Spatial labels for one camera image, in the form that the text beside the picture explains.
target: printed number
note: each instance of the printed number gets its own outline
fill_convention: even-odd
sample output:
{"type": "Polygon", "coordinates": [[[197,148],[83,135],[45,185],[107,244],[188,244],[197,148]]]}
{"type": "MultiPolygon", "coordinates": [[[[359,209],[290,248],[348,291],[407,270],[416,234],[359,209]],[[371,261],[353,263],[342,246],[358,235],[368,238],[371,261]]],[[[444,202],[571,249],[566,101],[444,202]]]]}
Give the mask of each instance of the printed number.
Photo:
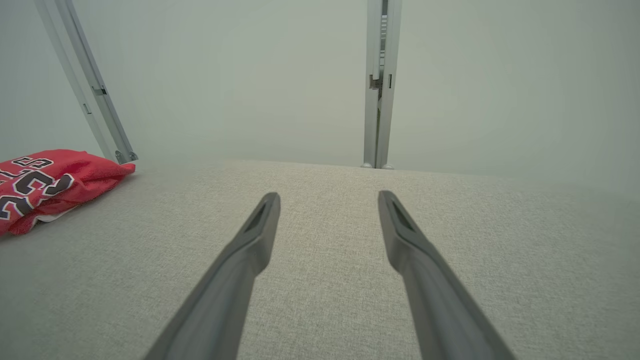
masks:
{"type": "Polygon", "coordinates": [[[29,199],[25,197],[5,195],[0,197],[0,219],[9,220],[11,214],[6,209],[10,204],[13,204],[13,208],[22,217],[33,210],[33,206],[29,203],[29,199]]]}
{"type": "Polygon", "coordinates": [[[49,159],[32,159],[29,156],[25,156],[23,158],[13,160],[12,163],[16,165],[20,165],[22,167],[33,167],[33,168],[44,168],[53,164],[53,161],[49,159]]]}
{"type": "Polygon", "coordinates": [[[3,175],[5,177],[8,177],[9,179],[15,179],[16,177],[20,177],[23,176],[24,174],[28,174],[30,172],[32,172],[33,170],[28,170],[28,169],[24,169],[24,170],[20,170],[20,172],[18,174],[12,174],[9,171],[2,171],[0,170],[0,175],[3,175]]]}
{"type": "Polygon", "coordinates": [[[66,189],[70,188],[71,185],[74,184],[74,177],[70,174],[64,174],[61,178],[59,178],[52,185],[47,186],[47,188],[42,192],[46,196],[55,196],[66,189]]]}
{"type": "Polygon", "coordinates": [[[23,176],[22,179],[16,181],[13,184],[13,189],[17,193],[21,193],[23,195],[29,195],[30,193],[33,192],[33,190],[42,189],[45,186],[49,186],[53,184],[53,181],[54,181],[53,177],[48,176],[47,174],[41,171],[34,170],[26,174],[25,176],[23,176]],[[35,182],[40,183],[41,186],[38,188],[35,188],[33,186],[33,183],[35,182]]]}

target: metal frame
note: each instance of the metal frame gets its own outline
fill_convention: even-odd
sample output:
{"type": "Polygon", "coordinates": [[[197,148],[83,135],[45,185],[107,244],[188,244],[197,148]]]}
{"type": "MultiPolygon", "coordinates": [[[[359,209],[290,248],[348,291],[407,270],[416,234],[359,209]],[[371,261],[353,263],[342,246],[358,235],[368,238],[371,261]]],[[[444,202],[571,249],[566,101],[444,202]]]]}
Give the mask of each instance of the metal frame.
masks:
{"type": "Polygon", "coordinates": [[[371,87],[380,78],[380,19],[382,0],[367,3],[367,72],[365,73],[364,111],[364,164],[376,167],[376,142],[378,136],[378,89],[371,87]]]}
{"type": "Polygon", "coordinates": [[[400,14],[402,0],[388,0],[387,39],[385,44],[385,72],[383,76],[382,104],[380,106],[380,127],[378,130],[378,148],[376,151],[376,168],[393,169],[387,163],[389,152],[389,136],[391,134],[391,114],[394,106],[394,90],[396,89],[396,67],[398,43],[400,41],[400,14]]]}
{"type": "Polygon", "coordinates": [[[49,39],[104,157],[138,159],[98,71],[72,0],[34,0],[49,39]]]}

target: folded shirt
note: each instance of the folded shirt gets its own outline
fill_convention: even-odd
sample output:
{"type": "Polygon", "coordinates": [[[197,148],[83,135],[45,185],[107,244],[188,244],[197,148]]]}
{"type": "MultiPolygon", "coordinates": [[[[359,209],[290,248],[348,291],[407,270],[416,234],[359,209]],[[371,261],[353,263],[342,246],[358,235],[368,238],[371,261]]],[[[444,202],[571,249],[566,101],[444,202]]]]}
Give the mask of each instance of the folded shirt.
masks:
{"type": "Polygon", "coordinates": [[[136,170],[85,151],[48,150],[0,163],[0,235],[26,234],[107,192],[136,170]]]}

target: white wall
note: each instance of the white wall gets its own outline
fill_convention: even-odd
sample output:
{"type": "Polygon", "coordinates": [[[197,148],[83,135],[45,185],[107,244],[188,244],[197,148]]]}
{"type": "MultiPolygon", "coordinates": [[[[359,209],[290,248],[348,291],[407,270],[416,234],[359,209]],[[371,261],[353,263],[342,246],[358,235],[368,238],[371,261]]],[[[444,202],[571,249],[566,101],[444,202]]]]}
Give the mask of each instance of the white wall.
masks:
{"type": "Polygon", "coordinates": [[[0,162],[49,149],[102,156],[35,4],[0,1],[0,162]]]}
{"type": "Polygon", "coordinates": [[[404,0],[389,163],[640,198],[640,1],[404,0]]]}
{"type": "Polygon", "coordinates": [[[141,159],[362,164],[367,1],[74,4],[141,159]]]}

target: table surface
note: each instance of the table surface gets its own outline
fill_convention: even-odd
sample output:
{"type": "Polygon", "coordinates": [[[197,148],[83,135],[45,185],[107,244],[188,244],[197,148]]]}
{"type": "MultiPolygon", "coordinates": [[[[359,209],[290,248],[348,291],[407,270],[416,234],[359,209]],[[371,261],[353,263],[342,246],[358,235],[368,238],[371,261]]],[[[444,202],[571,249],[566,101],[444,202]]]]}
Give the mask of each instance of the table surface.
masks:
{"type": "Polygon", "coordinates": [[[149,165],[0,238],[1,359],[140,359],[259,199],[282,212],[239,359],[419,359],[377,209],[392,190],[521,359],[640,357],[640,205],[496,177],[149,165]]]}

